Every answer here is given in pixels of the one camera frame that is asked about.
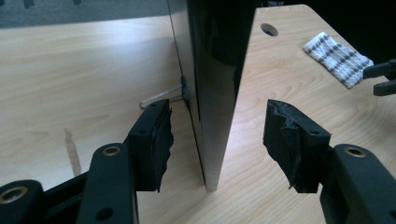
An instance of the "gray and white fabric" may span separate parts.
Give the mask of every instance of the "gray and white fabric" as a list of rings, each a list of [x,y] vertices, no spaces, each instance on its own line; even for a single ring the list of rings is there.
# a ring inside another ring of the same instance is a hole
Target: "gray and white fabric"
[[[306,43],[304,50],[309,56],[324,64],[330,73],[349,89],[362,81],[364,68],[374,65],[367,57],[336,42],[324,32]]]

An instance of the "light wood table surface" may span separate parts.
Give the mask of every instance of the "light wood table surface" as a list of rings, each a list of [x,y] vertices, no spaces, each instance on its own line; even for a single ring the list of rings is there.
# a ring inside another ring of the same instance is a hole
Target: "light wood table surface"
[[[277,37],[260,28],[270,23]],[[175,144],[161,193],[138,192],[141,223],[324,223],[318,194],[297,194],[262,145],[268,99],[288,102],[366,147],[396,176],[395,97],[363,81],[348,90],[303,45],[325,31],[305,6],[256,12],[219,188],[206,193],[189,112],[174,102]],[[45,189],[81,172],[100,146],[121,142],[138,103],[180,83],[169,17],[0,30],[0,185],[32,178]]]

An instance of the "desk hole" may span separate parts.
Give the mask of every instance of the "desk hole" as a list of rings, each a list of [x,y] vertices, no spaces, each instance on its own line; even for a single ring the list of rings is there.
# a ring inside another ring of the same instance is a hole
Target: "desk hole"
[[[270,36],[278,35],[277,29],[273,25],[270,25],[268,23],[262,23],[261,28],[262,28],[262,31],[265,32],[267,35],[270,35]]]

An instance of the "bolt hole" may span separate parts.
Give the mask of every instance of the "bolt hole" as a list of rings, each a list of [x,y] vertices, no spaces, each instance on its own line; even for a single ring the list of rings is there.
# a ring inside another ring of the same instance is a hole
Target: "bolt hole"
[[[104,208],[102,210],[100,210],[97,214],[96,214],[96,219],[98,221],[106,221],[109,218],[111,218],[111,216],[113,216],[113,209],[111,208]]]
[[[15,202],[19,198],[21,198],[26,192],[27,188],[24,186],[9,189],[0,195],[0,204]]]
[[[345,149],[345,152],[351,156],[358,157],[358,158],[364,158],[366,157],[366,153],[361,151],[360,149],[353,148],[353,147],[348,147]]]
[[[118,154],[120,151],[121,151],[120,147],[107,147],[102,151],[102,153],[105,156],[114,156]]]

